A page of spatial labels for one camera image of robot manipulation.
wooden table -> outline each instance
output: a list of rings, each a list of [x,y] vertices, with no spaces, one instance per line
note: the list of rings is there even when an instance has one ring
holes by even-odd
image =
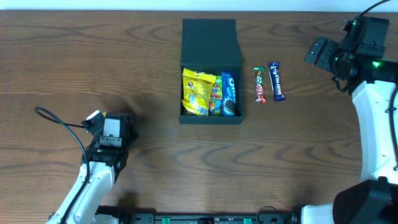
[[[158,212],[257,212],[328,203],[358,183],[359,125],[331,74],[304,63],[314,38],[340,41],[353,13],[0,12],[0,223],[43,223],[80,167],[66,122],[130,105],[140,133],[105,205]],[[398,60],[398,14],[385,58]],[[239,126],[179,125],[183,18],[236,18],[244,59]],[[254,103],[254,66],[281,62],[286,101]],[[84,145],[91,135],[75,132]]]

box lid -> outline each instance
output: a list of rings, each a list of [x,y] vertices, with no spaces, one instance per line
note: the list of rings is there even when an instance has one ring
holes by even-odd
[[[184,19],[182,23],[182,66],[241,66],[235,19]]]

box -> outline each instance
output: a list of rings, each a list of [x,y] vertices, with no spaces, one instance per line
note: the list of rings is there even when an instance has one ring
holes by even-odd
[[[184,68],[221,75],[221,72],[236,74],[236,114],[225,116],[183,115],[182,70]],[[181,100],[180,124],[240,124],[243,120],[242,58],[236,37],[234,19],[184,19],[182,21],[181,46]]]

snack package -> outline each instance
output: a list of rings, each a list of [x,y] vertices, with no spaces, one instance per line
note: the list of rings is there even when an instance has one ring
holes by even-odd
[[[194,72],[184,68],[182,71],[183,100],[182,105],[195,115],[208,116],[209,99],[216,81],[214,75]]]
[[[223,113],[224,116],[235,116],[236,111],[236,89],[235,74],[221,72],[223,80]]]
[[[266,96],[264,95],[264,90],[262,89],[264,83],[264,67],[254,67],[253,72],[256,76],[256,103],[267,103]]]
[[[216,77],[213,85],[213,92],[210,97],[209,116],[221,116],[223,104],[223,82],[221,76]]]
[[[272,62],[268,65],[269,78],[271,79],[272,91],[274,92],[274,100],[285,100],[284,90],[279,75],[279,62]]]

yellow object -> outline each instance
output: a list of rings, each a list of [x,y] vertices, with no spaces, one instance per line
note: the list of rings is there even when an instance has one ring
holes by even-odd
[[[213,92],[216,76],[203,72],[194,72],[184,68],[182,85],[184,97],[182,105],[195,115],[208,116],[209,100]]]

